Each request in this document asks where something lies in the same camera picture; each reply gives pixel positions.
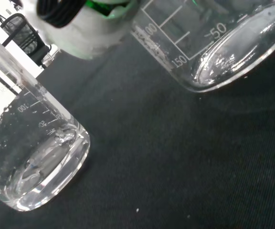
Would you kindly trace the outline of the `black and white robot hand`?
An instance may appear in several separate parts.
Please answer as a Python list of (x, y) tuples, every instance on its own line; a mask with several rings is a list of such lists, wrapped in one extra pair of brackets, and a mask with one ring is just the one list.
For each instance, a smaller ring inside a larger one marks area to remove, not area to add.
[(138, 0), (24, 0), (28, 22), (46, 43), (80, 59), (119, 45), (131, 29)]

